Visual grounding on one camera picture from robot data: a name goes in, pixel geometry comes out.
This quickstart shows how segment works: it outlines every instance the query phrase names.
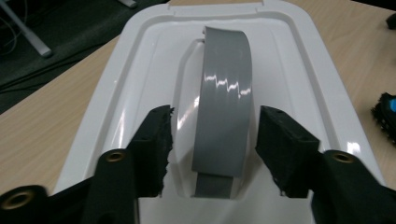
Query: wooden table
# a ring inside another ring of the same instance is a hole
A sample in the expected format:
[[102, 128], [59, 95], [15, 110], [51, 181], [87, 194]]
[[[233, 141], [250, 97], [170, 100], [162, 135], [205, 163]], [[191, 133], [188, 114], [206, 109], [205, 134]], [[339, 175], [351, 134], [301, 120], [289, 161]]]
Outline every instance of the wooden table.
[[[248, 0], [173, 0], [173, 5]], [[396, 189], [396, 148], [370, 114], [384, 91], [396, 93], [396, 31], [392, 11], [348, 0], [289, 0], [312, 17], [344, 81], [388, 186]], [[107, 59], [110, 41], [0, 116], [0, 194], [22, 185], [52, 192]]]

